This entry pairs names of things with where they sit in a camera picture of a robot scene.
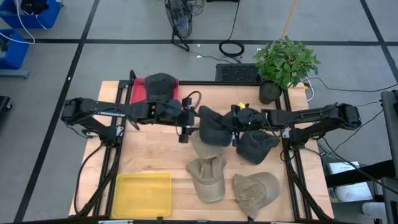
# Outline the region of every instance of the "blue container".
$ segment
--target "blue container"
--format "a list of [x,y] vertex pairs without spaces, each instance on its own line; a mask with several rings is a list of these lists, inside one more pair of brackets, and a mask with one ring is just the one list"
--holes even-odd
[[[25,15],[20,13],[21,21],[24,26],[28,28],[41,28],[43,26],[47,29],[54,26],[55,20],[57,19],[58,13],[60,12],[60,5],[55,0],[37,0],[39,2],[47,2],[49,9],[44,10],[36,18],[36,15]],[[3,0],[0,5],[0,17],[4,19],[12,28],[22,28],[21,22],[17,15],[17,9],[14,4],[14,0]]]
[[[21,35],[19,35],[18,31],[14,29],[3,29],[0,30],[0,32],[12,39],[26,41]],[[9,41],[6,55],[3,58],[0,58],[0,69],[19,69],[24,61],[29,44],[8,40],[1,35],[0,39]]]

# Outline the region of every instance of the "red pad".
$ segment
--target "red pad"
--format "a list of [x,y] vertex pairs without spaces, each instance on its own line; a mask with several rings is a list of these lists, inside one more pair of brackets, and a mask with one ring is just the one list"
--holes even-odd
[[[136,78],[134,80],[134,86],[132,87],[132,93],[130,96],[130,104],[147,99],[147,92],[145,90],[144,80],[145,78]],[[174,89],[173,99],[178,100],[178,79],[176,79],[175,82],[177,85]]]

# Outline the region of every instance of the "wooden board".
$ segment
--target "wooden board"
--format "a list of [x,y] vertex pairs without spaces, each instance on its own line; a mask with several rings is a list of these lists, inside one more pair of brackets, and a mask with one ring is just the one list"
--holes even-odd
[[[114,102],[117,86],[117,82],[103,82],[98,99]],[[257,110],[275,109],[274,103],[263,105],[259,102],[257,99],[258,86],[182,85],[179,86],[180,98],[194,90],[202,93],[201,105],[206,105],[221,114],[227,113],[232,104],[239,102],[249,103],[251,108]],[[302,85],[289,90],[289,95],[293,110],[308,108]],[[100,119],[104,124],[110,124],[110,118],[100,117]],[[294,220],[285,164],[279,158],[282,144],[273,148],[266,159],[257,166],[239,157],[236,149],[232,146],[229,147],[224,154],[227,160],[224,170],[226,195],[219,202],[203,203],[197,198],[191,177],[185,170],[185,166],[197,158],[191,144],[178,143],[175,127],[159,125],[140,127],[140,131],[136,131],[130,124],[126,127],[119,174],[170,172],[172,175],[172,213],[171,216],[165,217],[165,220],[246,221],[247,216],[241,211],[234,198],[232,178],[235,174],[250,175],[256,172],[273,173],[279,179],[282,189],[281,195],[274,202],[260,210],[256,221]],[[84,158],[98,145],[97,139],[88,140]],[[310,141],[307,147],[317,151],[315,141]],[[308,151],[302,151],[301,155],[308,190],[325,213],[333,216],[320,158],[315,153]],[[103,156],[104,151],[97,153],[83,169],[78,194],[80,208],[98,186]],[[104,200],[102,205],[101,213],[104,212]]]

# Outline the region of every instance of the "tan baseball cap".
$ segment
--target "tan baseball cap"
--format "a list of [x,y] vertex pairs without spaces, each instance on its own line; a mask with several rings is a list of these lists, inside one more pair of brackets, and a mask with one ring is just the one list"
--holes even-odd
[[216,202],[224,197],[225,165],[225,159],[222,156],[216,156],[211,159],[195,159],[186,166],[188,173],[192,176],[199,200]]
[[235,174],[234,192],[242,210],[249,217],[255,219],[261,208],[279,196],[279,181],[268,172],[260,172],[247,177]]
[[200,139],[199,131],[192,132],[189,140],[200,159],[210,159],[222,155],[225,150],[224,147],[211,146],[203,143],[203,141]]

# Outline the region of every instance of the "yellow cable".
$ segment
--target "yellow cable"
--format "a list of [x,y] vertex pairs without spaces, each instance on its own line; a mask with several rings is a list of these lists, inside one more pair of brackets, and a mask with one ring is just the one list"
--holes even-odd
[[297,5],[297,0],[294,0],[293,8],[292,8],[292,10],[290,12],[289,19],[286,22],[284,32],[282,33],[282,37],[281,37],[282,40],[285,38],[285,33],[286,33],[286,30],[287,30],[287,27],[289,26],[289,22],[292,19],[293,12],[296,10],[296,5]]

